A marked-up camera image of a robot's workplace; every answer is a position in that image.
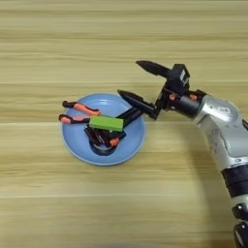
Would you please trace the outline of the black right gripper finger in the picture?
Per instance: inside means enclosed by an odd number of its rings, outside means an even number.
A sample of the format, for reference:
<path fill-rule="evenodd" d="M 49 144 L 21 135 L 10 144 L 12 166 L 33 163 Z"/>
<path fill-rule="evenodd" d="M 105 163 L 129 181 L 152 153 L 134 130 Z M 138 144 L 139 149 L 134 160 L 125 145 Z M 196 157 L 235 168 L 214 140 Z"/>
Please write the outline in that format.
<path fill-rule="evenodd" d="M 154 76 L 160 76 L 163 78 L 167 78 L 168 73 L 170 71 L 169 68 L 164 67 L 164 66 L 157 64 L 155 62 L 152 62 L 152 61 L 140 60 L 140 61 L 137 61 L 137 64 L 140 67 L 142 67 L 145 71 L 147 71 L 148 73 L 150 73 Z"/>
<path fill-rule="evenodd" d="M 151 103 L 146 102 L 141 96 L 124 90 L 118 90 L 117 93 L 131 106 L 142 110 L 150 118 L 156 120 L 158 113 L 155 106 Z"/>

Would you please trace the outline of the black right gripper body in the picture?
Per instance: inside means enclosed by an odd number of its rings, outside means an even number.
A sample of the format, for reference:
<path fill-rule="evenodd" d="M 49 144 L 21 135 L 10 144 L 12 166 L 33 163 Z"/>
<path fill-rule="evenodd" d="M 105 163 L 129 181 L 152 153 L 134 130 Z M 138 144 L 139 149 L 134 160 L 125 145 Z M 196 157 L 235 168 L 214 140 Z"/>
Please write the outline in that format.
<path fill-rule="evenodd" d="M 189 118 L 195 118 L 202 98 L 206 95 L 201 90 L 192 91 L 189 83 L 166 82 L 156 100 L 158 112 L 162 109 L 179 112 Z"/>

